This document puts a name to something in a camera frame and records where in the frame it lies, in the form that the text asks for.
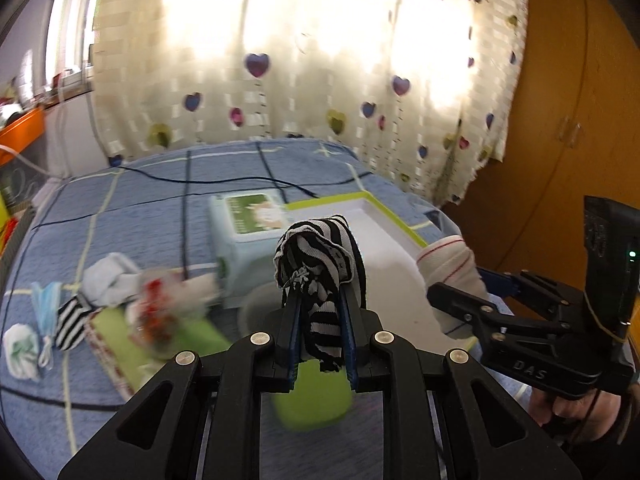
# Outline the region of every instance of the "metal bolt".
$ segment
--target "metal bolt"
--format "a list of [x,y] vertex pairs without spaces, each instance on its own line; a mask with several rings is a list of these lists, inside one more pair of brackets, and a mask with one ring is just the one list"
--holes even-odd
[[379,342],[380,344],[383,345],[388,345],[389,343],[393,342],[394,340],[394,335],[391,332],[387,332],[386,330],[383,330],[382,332],[378,332],[374,338],[376,339],[377,342]]
[[190,365],[196,360],[196,356],[193,352],[189,352],[185,350],[184,352],[180,352],[175,357],[175,362],[177,362],[180,366]]
[[251,342],[254,345],[266,345],[271,339],[271,336],[266,332],[256,332],[251,336]]
[[449,357],[453,362],[458,363],[459,365],[463,365],[464,363],[469,361],[469,354],[464,350],[453,350],[449,354]]

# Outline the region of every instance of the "bed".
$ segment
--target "bed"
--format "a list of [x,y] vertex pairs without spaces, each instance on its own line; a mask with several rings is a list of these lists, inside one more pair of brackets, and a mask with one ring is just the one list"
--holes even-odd
[[[185,260],[191,277],[211,272],[216,258],[209,240],[210,195],[275,186],[286,202],[308,198],[302,190],[270,178],[297,184],[318,196],[367,190],[427,243],[456,230],[425,201],[369,173],[340,144],[314,139],[230,142],[153,155],[130,166],[174,180],[247,176],[265,180],[179,184],[109,168],[65,182],[38,212],[16,257],[0,309],[2,333],[18,322],[36,326],[32,282],[62,282],[66,301],[78,290],[82,270],[113,251],[125,253],[143,269],[178,268]],[[211,319],[229,340],[239,338],[233,311],[214,310]],[[526,387],[499,379],[521,403],[526,402]],[[64,354],[54,350],[54,367],[37,383],[12,378],[4,356],[0,360],[0,415],[47,480],[57,478],[72,453],[122,403],[85,342]],[[356,396],[353,409],[340,423],[303,434],[284,430],[271,403],[263,405],[262,478],[382,478],[379,394]]]

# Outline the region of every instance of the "white sock with red stripe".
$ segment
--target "white sock with red stripe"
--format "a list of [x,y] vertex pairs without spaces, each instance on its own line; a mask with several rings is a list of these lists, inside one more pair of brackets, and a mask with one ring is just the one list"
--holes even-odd
[[[424,248],[416,258],[425,289],[437,282],[454,286],[484,300],[489,299],[484,282],[476,269],[473,251],[462,236],[447,236]],[[440,330],[453,339],[472,336],[471,327],[441,310],[433,309]]]

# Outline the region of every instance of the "heart-patterned curtain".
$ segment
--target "heart-patterned curtain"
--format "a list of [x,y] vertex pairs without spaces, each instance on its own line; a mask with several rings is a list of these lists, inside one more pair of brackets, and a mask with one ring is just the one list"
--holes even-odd
[[502,160],[527,0],[98,0],[95,105],[113,155],[342,142],[441,204]]

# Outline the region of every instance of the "wooden wardrobe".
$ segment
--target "wooden wardrobe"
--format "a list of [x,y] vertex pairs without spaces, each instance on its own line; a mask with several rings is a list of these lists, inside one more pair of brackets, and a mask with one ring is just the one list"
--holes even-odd
[[478,265],[583,288],[586,194],[640,208],[640,50],[607,0],[529,0],[504,162],[444,211]]

